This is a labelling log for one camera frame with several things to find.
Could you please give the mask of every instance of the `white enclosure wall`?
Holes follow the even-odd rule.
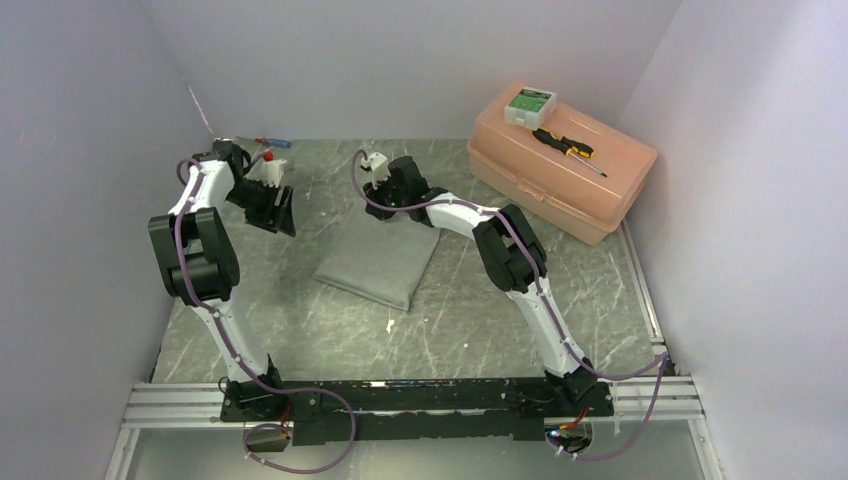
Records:
[[[143,0],[216,134],[462,138],[524,80],[614,122],[680,0]]]
[[[210,135],[136,0],[0,5],[0,477],[103,478],[173,304],[147,220]]]
[[[684,0],[619,127],[630,221],[730,479],[848,472],[848,9]]]

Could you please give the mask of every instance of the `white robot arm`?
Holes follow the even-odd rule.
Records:
[[[442,188],[430,188],[409,156],[389,162],[375,152],[363,159],[360,167],[371,173],[371,182],[361,194],[372,216],[385,220],[405,211],[416,222],[446,228],[475,241],[489,278],[515,301],[532,329],[546,376],[562,387],[564,400],[574,403],[592,388],[597,377],[575,357],[587,365],[591,362],[568,331],[551,295],[545,251],[517,206],[484,207]]]
[[[491,215],[484,215],[482,212],[494,212],[498,210],[479,205],[475,205],[476,209],[469,208],[467,205],[468,202],[463,202],[463,204],[454,203],[457,197],[452,193],[443,193],[433,200],[447,201],[447,203],[426,207],[427,215],[433,227],[446,228],[471,240],[475,239],[473,234],[474,228],[492,220]],[[580,364],[568,354],[562,342],[568,342],[580,357],[583,357],[583,350],[571,337],[568,327],[559,313],[559,308],[557,308],[556,302],[551,295],[548,277],[541,278],[539,283],[541,289],[535,283],[531,283],[528,285],[526,292],[509,290],[506,294],[515,301],[521,314],[524,315],[524,319],[527,320],[530,329],[533,330],[533,335],[539,343],[545,369],[558,377],[563,377],[576,371],[580,367]],[[541,297],[543,295],[548,297],[552,303],[553,311],[557,314],[556,324],[551,321],[545,306],[542,304]],[[560,340],[557,324],[565,336],[564,340]]]
[[[175,243],[176,219],[188,203],[189,208],[179,225],[183,244],[185,267],[197,298],[220,315],[221,327],[237,358],[250,373],[265,384],[278,386],[279,374],[268,355],[262,350],[257,337],[240,308],[236,286],[240,280],[238,259],[219,215],[225,201],[244,209],[245,221],[273,233],[295,236],[291,216],[291,187],[263,182],[245,177],[250,169],[250,157],[231,141],[216,141],[212,151],[193,156],[190,177],[177,204],[167,215],[153,217],[148,232],[165,289],[173,297],[180,297],[191,307],[209,328],[227,365],[228,395],[248,414],[261,418],[278,413],[279,402],[268,400],[268,395],[255,385],[248,372],[242,369],[228,352],[226,341],[215,325],[207,308],[198,306],[188,293],[186,279]]]

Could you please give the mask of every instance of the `gray marble surface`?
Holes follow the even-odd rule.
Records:
[[[348,210],[358,201],[348,161],[357,148],[412,155],[431,185],[484,205],[508,200],[468,173],[465,140],[298,141],[278,150],[294,160],[297,237],[222,216],[241,264],[239,296],[262,346],[284,379],[539,376],[535,341],[515,304],[489,283],[473,242],[441,232],[409,312],[312,278]],[[249,152],[253,142],[242,144]],[[653,355],[621,231],[589,247],[527,213],[548,251],[554,297],[572,335],[601,369],[624,373]],[[216,381],[226,374],[206,327],[178,302],[154,382]]]

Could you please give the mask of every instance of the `blue screwdriver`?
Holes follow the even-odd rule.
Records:
[[[280,140],[279,138],[254,138],[256,143],[268,146],[268,147],[277,147],[277,148],[290,148],[291,142],[288,140]]]

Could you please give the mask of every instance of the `black mounting plate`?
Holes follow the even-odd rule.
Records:
[[[579,402],[563,405],[554,401],[555,386],[544,377],[301,381],[283,382],[282,386],[303,387],[330,390],[347,400],[357,412],[357,440],[506,435],[514,440],[538,440],[546,417],[576,417],[586,405],[587,417],[614,413],[609,384],[599,382]],[[322,445],[349,437],[350,419],[331,397],[304,393],[290,395],[288,401],[294,422],[293,445]],[[262,419],[246,418],[225,406],[221,420]]]

